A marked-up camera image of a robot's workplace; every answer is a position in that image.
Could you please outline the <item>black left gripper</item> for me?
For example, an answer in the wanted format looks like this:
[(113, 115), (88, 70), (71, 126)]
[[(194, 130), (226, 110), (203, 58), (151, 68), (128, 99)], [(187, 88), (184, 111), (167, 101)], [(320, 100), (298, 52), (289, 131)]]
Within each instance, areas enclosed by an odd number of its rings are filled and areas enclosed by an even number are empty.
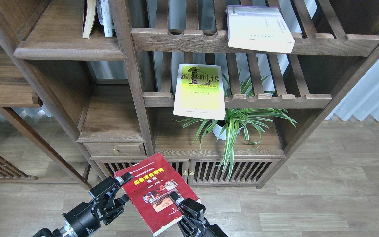
[(65, 226), (57, 229), (57, 237), (89, 237), (101, 227), (100, 222), (108, 225), (124, 212), (124, 207), (129, 201), (128, 195), (114, 198), (118, 190), (132, 179), (132, 174), (127, 172), (120, 177), (107, 177), (95, 187), (89, 194), (93, 201), (82, 202), (68, 213), (64, 213)]

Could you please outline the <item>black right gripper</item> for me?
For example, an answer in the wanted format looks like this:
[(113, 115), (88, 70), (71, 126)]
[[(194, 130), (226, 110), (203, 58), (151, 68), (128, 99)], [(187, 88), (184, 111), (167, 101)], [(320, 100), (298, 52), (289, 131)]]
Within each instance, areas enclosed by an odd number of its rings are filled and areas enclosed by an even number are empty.
[(177, 192), (169, 194), (183, 214), (178, 226), (184, 237), (227, 237), (227, 234), (216, 224), (210, 225), (204, 217), (206, 207), (191, 198), (183, 199)]

